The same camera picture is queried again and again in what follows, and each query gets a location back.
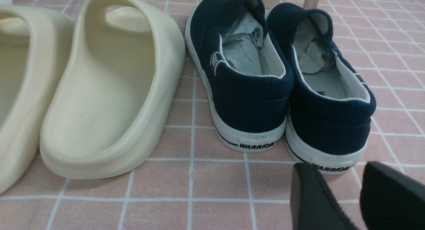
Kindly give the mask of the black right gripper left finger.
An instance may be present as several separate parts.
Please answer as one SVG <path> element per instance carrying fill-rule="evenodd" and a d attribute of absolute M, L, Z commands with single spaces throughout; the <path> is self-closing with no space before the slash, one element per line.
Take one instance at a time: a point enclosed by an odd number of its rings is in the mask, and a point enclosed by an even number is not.
<path fill-rule="evenodd" d="M 328 187 L 322 174 L 312 165 L 293 166 L 291 199 L 293 230 L 356 230 Z"/>

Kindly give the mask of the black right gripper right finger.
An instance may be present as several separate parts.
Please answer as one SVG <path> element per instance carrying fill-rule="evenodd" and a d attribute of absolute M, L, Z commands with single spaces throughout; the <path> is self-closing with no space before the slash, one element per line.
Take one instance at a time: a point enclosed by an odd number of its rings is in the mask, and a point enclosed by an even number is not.
<path fill-rule="evenodd" d="M 368 162 L 360 210 L 369 230 L 423 230 L 425 186 L 385 164 Z"/>

